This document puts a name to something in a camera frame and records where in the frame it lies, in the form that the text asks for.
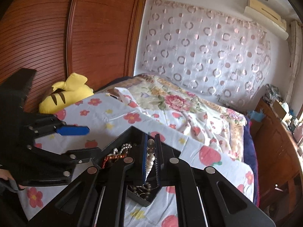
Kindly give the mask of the left hand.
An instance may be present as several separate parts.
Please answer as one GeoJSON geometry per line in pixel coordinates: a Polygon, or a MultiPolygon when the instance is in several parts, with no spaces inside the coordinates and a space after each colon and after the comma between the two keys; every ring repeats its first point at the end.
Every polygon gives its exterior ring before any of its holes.
{"type": "Polygon", "coordinates": [[[0,178],[4,180],[15,180],[8,170],[0,169],[0,178]]]}

